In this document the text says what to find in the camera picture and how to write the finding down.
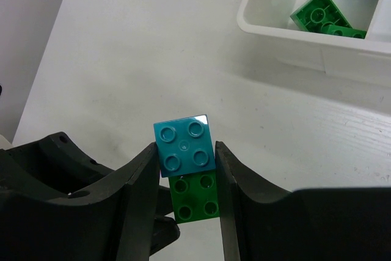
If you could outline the green lego bottom stack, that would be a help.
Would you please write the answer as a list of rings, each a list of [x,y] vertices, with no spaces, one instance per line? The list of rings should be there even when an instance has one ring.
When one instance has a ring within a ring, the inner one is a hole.
[[[170,177],[169,186],[178,224],[219,217],[216,171]]]

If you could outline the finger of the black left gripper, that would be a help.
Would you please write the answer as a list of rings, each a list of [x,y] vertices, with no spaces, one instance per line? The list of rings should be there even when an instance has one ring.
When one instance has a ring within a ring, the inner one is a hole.
[[[63,132],[1,151],[9,152],[14,161],[33,178],[65,194],[95,183],[117,170],[97,163]],[[169,217],[172,210],[169,190],[159,184],[158,178],[150,255],[172,244],[180,236],[177,223]]]

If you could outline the teal lego bottom stack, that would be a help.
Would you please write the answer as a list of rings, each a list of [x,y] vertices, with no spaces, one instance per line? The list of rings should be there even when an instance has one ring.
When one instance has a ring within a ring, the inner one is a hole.
[[[216,168],[207,115],[153,124],[163,178]]]

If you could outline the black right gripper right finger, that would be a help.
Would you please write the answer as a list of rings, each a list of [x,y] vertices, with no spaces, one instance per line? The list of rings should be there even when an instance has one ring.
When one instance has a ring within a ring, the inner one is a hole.
[[[389,260],[389,188],[287,191],[217,142],[225,260]]]

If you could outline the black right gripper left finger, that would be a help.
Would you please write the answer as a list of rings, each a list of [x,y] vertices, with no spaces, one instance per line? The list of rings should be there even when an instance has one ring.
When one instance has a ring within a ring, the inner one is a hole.
[[[158,195],[148,145],[71,194],[46,186],[1,152],[2,260],[148,260]]]

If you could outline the green lego stack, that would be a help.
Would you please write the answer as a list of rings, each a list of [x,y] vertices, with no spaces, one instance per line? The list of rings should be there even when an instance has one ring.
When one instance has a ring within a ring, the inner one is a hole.
[[[178,224],[219,217],[216,171],[170,177],[169,186]]]
[[[343,26],[337,26],[334,24],[330,24],[326,26],[322,32],[324,34],[328,35],[337,35],[337,36],[342,36],[342,37],[351,37],[351,38],[356,38],[356,39],[364,39],[367,32],[363,30],[358,30],[354,28],[348,28],[348,27],[343,27]]]

